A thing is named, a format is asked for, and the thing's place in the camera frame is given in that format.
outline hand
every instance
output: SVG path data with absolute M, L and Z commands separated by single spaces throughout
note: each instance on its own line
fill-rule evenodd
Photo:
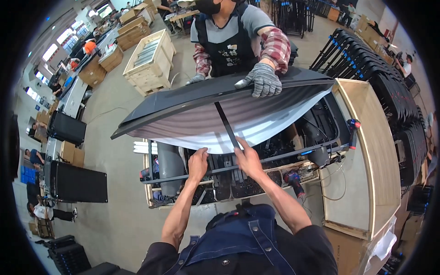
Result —
M 266 63 L 257 63 L 252 71 L 245 77 L 235 83 L 236 89 L 244 88 L 253 82 L 253 97 L 265 97 L 271 95 L 279 95 L 281 93 L 281 81 L 275 75 L 275 70 Z
M 250 176 L 256 182 L 267 176 L 263 171 L 257 151 L 250 147 L 249 144 L 247 144 L 247 142 L 242 138 L 236 136 L 235 139 L 244 149 L 243 153 L 240 148 L 234 148 L 235 155 L 237 156 L 237 164 L 240 170 L 242 170 L 244 173 L 246 173 L 246 175 Z
M 202 73 L 196 73 L 196 75 L 193 77 L 193 78 L 191 78 L 187 83 L 185 83 L 185 86 L 186 85 L 189 85 L 189 84 L 193 84 L 193 83 L 196 83 L 196 82 L 200 82 L 200 81 L 203 81 L 203 80 L 205 80 L 205 75 L 204 74 L 202 74 Z
M 188 161 L 189 177 L 188 180 L 195 181 L 198 185 L 200 180 L 206 174 L 208 162 L 206 161 L 208 148 L 203 147 L 197 150 Z

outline plaid sleeve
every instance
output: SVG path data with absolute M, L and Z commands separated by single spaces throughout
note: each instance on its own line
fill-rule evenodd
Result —
M 205 76 L 209 74 L 211 69 L 211 60 L 209 59 L 209 54 L 205 52 L 205 48 L 199 43 L 195 45 L 195 53 L 193 55 L 195 61 L 195 72 L 203 73 Z
M 261 39 L 264 50 L 260 53 L 260 59 L 269 59 L 275 64 L 275 71 L 286 73 L 290 59 L 290 42 L 287 36 L 274 27 L 262 33 Z

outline glove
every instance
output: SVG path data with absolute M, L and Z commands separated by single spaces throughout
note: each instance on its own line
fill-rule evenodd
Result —
M 189 85 L 189 84 L 193 84 L 196 82 L 200 82 L 205 80 L 205 75 L 202 73 L 196 73 L 195 76 L 193 78 L 191 78 L 185 85 Z
M 236 89 L 244 88 L 253 82 L 253 97 L 265 97 L 279 95 L 281 93 L 281 81 L 275 75 L 272 66 L 265 63 L 257 63 L 245 79 L 235 83 Z

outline black face mask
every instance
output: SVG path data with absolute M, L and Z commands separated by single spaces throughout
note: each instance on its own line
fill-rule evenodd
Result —
M 221 2 L 214 4 L 213 0 L 197 0 L 195 3 L 196 9 L 206 15 L 214 15 L 220 12 Z

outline concrete floor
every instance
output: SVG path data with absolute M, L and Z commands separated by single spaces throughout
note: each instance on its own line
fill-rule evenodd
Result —
M 299 48 L 299 57 L 295 59 L 294 65 L 308 68 L 328 41 L 328 36 L 338 27 L 332 21 L 316 17 L 312 33 L 306 33 L 303 39 L 290 37 Z M 165 25 L 161 19 L 157 19 L 151 28 L 155 32 L 165 28 Z M 189 36 L 173 37 L 172 41 L 177 54 L 173 57 L 174 69 L 169 79 L 177 72 L 193 76 L 194 46 Z M 110 139 L 118 124 L 143 101 L 143 96 L 122 76 L 134 49 L 132 47 L 125 51 L 122 64 L 109 72 L 105 80 L 94 89 L 82 119 L 87 123 L 83 144 L 86 152 L 84 166 L 107 173 L 109 202 L 75 205 L 60 203 L 58 208 L 63 210 L 77 207 L 78 218 L 74 224 L 56 219 L 54 231 L 57 237 L 74 235 L 77 242 L 84 246 L 92 266 L 107 261 L 136 272 L 149 245 L 160 240 L 169 209 L 148 209 L 144 186 L 139 181 L 139 171 L 143 169 L 142 155 L 132 152 L 133 141 L 141 139 L 128 135 Z M 187 76 L 180 74 L 174 80 L 173 87 L 180 87 L 186 81 Z M 287 191 L 295 196 L 291 188 Z M 322 225 L 323 200 L 319 183 L 305 186 L 305 191 L 308 196 L 313 195 L 304 203 L 306 211 L 313 224 Z M 271 204 L 266 195 L 252 198 L 251 202 Z M 193 207 L 181 249 L 189 243 L 190 235 L 202 235 L 212 217 L 235 209 L 236 203 Z M 287 228 L 279 216 L 277 222 Z

